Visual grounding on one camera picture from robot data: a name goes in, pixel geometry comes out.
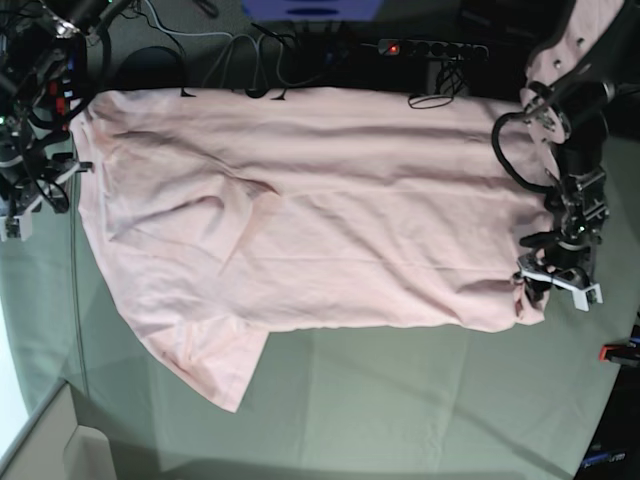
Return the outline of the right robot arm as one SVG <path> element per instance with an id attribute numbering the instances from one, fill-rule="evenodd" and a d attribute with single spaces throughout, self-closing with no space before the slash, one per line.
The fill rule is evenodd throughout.
<path id="1" fill-rule="evenodd" d="M 26 240 L 48 204 L 65 214 L 66 183 L 91 169 L 70 124 L 104 88 L 109 27 L 126 1 L 27 1 L 1 12 L 1 238 Z"/>

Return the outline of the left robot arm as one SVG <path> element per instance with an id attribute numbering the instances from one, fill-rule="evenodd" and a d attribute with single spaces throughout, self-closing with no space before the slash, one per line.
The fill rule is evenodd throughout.
<path id="1" fill-rule="evenodd" d="M 553 287 L 570 292 L 580 311 L 603 301 L 594 279 L 597 248 L 610 215 L 602 166 L 609 127 L 603 110 L 616 94 L 609 82 L 559 90 L 533 81 L 521 93 L 522 111 L 502 115 L 493 126 L 491 145 L 498 162 L 520 187 L 543 196 L 553 217 L 550 230 L 519 241 L 525 252 L 517 260 L 515 277 L 533 303 Z M 526 180 L 503 153 L 501 131 L 512 121 L 527 125 L 534 143 L 555 162 L 557 170 L 547 174 L 549 184 Z"/>

